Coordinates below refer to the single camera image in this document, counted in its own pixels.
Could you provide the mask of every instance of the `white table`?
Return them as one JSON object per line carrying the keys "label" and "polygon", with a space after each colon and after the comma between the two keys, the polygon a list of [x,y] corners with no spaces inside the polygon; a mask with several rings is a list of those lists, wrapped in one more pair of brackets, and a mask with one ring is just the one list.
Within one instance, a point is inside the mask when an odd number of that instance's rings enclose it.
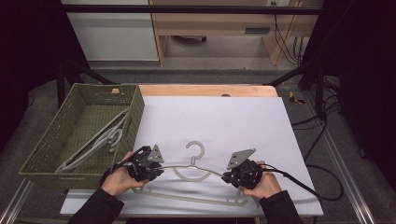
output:
{"label": "white table", "polygon": [[[265,160],[313,188],[281,98],[145,96],[144,99],[146,106],[134,149],[158,144],[165,159],[163,165],[190,164],[191,156],[198,155],[200,150],[198,146],[188,149],[185,146],[190,141],[200,141],[205,146],[205,155],[196,165],[224,173],[233,152],[256,148],[251,160]],[[179,171],[191,178],[204,175],[196,170]],[[282,175],[276,177],[281,188],[290,193],[300,216],[323,215],[315,196]],[[128,191],[120,197],[125,203],[120,216],[263,216],[260,207],[249,197],[241,195],[236,203],[237,189],[215,175],[201,182],[186,182],[172,170],[166,170],[144,188],[149,189],[215,203],[186,202]],[[93,190],[70,190],[61,214],[76,213],[92,193]],[[228,205],[216,204],[227,200]]]}

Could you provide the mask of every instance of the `hand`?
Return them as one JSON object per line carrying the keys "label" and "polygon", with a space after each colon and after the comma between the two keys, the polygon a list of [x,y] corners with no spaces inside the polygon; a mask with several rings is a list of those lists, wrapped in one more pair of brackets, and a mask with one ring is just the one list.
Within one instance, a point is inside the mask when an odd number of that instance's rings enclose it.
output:
{"label": "hand", "polygon": [[[265,169],[264,161],[257,161],[256,163],[259,164],[262,169]],[[271,172],[262,172],[262,179],[256,188],[247,189],[239,187],[239,189],[242,190],[246,196],[252,196],[257,199],[269,198],[282,191],[279,183],[277,183],[275,175]]]}
{"label": "hand", "polygon": [[[133,152],[128,152],[123,160],[126,160],[132,154]],[[101,188],[110,195],[118,196],[128,189],[142,188],[148,182],[148,180],[136,181],[131,178],[126,167],[121,167],[107,176]]]}

